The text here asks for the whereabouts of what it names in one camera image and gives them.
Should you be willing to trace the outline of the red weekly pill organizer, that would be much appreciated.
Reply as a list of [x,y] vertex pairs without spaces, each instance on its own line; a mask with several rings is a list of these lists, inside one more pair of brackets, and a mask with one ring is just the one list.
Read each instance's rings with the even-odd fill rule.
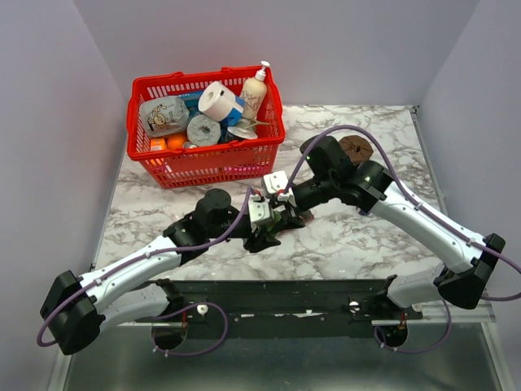
[[284,210],[281,213],[282,229],[281,231],[291,231],[304,228],[307,223],[314,219],[313,213],[309,210],[296,212],[295,210]]

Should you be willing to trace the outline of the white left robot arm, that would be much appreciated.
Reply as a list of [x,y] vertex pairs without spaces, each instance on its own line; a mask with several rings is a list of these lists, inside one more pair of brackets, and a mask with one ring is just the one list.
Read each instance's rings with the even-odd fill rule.
[[277,221],[275,209],[290,199],[283,190],[248,189],[241,208],[236,209],[228,192],[212,189],[192,212],[137,252],[80,276],[64,271],[54,279],[40,309],[44,323],[37,345],[57,345],[62,354],[72,355],[90,345],[104,326],[123,323],[126,315],[173,321],[181,309],[176,297],[149,293],[138,303],[137,287],[228,239],[243,239],[250,253],[277,245],[270,234]]

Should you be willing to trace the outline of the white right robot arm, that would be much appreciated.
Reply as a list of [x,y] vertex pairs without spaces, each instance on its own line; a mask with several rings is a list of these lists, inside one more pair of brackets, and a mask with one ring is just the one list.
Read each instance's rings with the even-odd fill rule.
[[464,310],[478,305],[505,247],[502,237],[483,236],[460,226],[413,195],[376,161],[353,164],[331,136],[317,144],[307,140],[304,145],[311,149],[302,156],[313,176],[289,187],[298,210],[338,199],[399,227],[440,259],[430,270],[388,278],[374,299],[380,317],[393,319],[404,308],[441,299]]

